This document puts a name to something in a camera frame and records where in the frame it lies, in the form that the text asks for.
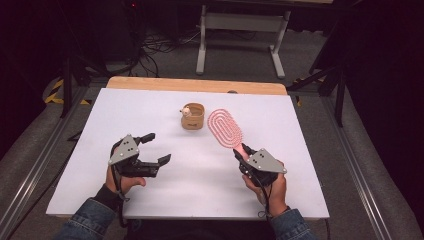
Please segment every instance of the aluminum rail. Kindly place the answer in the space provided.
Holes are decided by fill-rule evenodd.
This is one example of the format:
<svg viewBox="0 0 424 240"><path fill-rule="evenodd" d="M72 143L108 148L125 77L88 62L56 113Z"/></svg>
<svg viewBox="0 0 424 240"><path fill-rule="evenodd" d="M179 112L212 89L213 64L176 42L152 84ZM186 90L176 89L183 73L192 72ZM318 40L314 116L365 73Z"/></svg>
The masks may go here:
<svg viewBox="0 0 424 240"><path fill-rule="evenodd" d="M372 191L369 188L364 175L362 174L361 168L359 167L355 154L353 153L350 143L347 140L346 134L343 128L339 127L336 118L334 117L334 106L331 102L331 99L329 97L321 97L321 101L324 105L326 113L329 116L331 124L334 127L334 130L337 134L337 138L339 139L340 144L342 145L347 160L349 172L355 182L359 196L361 197L362 203L364 204L365 210L367 211L368 217L371 221L372 227L374 228L377 238L381 240L391 240L392 237L390 236L386 224L384 223L383 217L380 214L380 210L378 209Z"/></svg>
<svg viewBox="0 0 424 240"><path fill-rule="evenodd" d="M69 120L72 118L72 115L75 112L75 109L83 99L85 93L87 92L86 87L80 87L75 91L74 102L69 110L68 114L62 119L59 119L59 122L55 126L53 133L50 135L46 145L35 161L32 169L28 173L25 180L22 182L19 187L18 192L16 193L12 203L9 205L9 208L6 210L0 221L0 239L7 239L13 227L15 226L19 216L21 215L22 210L24 209L28 199L30 198L32 192L37 186L38 181L41 178L41 175L44 172L48 162L50 161L52 154L57 146L58 140L62 136L64 129L66 128Z"/></svg>

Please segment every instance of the metal bracket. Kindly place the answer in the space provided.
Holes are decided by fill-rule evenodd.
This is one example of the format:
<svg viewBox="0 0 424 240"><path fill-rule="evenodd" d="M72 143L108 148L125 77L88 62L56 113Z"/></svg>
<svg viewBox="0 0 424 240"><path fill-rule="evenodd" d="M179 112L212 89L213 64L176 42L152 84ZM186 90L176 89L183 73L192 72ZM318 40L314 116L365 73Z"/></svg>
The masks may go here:
<svg viewBox="0 0 424 240"><path fill-rule="evenodd" d="M113 165L128 158L138 156L138 154L138 145L134 141L134 138L131 136L131 134L128 134L122 139L121 144L118 146L118 150L110 158L109 165Z"/></svg>
<svg viewBox="0 0 424 240"><path fill-rule="evenodd" d="M287 173L287 169L264 148L250 156L247 163L259 171Z"/></svg>

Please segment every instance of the white stand leg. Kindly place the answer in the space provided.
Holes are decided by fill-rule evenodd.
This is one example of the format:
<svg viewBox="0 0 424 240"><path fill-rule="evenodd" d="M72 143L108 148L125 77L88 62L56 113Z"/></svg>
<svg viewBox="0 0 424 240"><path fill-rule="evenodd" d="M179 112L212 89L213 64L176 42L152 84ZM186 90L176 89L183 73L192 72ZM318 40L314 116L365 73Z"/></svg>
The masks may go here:
<svg viewBox="0 0 424 240"><path fill-rule="evenodd" d="M200 17L200 47L199 55L197 56L196 74L202 75L205 70L206 58L206 6L202 6L202 16Z"/></svg>
<svg viewBox="0 0 424 240"><path fill-rule="evenodd" d="M287 11L284 13L284 17L281 19L281 24L278 29L275 45L269 46L272 61L274 62L275 71L277 72L277 77L281 79L284 78L286 75L284 73L283 66L280 60L280 55L278 55L278 52L280 50L284 33L286 32L287 24L289 23L289 18L290 18L290 11Z"/></svg>

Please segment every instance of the wooden container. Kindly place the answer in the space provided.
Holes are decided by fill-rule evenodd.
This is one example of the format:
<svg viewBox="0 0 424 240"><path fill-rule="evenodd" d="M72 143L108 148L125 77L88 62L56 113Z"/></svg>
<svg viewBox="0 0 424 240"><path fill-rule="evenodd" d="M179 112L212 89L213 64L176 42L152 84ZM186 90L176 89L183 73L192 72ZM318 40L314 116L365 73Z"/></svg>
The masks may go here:
<svg viewBox="0 0 424 240"><path fill-rule="evenodd" d="M203 127L205 108L199 103L188 103L181 110L181 126L187 130L199 130Z"/></svg>

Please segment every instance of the white tabletop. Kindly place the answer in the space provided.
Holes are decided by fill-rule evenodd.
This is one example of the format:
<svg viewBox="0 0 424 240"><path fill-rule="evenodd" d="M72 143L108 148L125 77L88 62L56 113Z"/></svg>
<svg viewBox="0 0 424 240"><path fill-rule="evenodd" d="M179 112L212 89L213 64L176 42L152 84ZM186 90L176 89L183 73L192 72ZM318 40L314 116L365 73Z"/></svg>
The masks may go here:
<svg viewBox="0 0 424 240"><path fill-rule="evenodd" d="M227 109L243 142L265 148L288 170L286 202L305 218L328 218L328 210L289 96L102 89L69 160L47 214L70 216L105 181L111 147L128 133L156 139L140 144L142 161L172 154L147 186L134 187L124 204L126 218L258 219L263 210L246 188L231 149L223 148L205 122L181 127L179 110L190 102L205 107L205 121Z"/></svg>

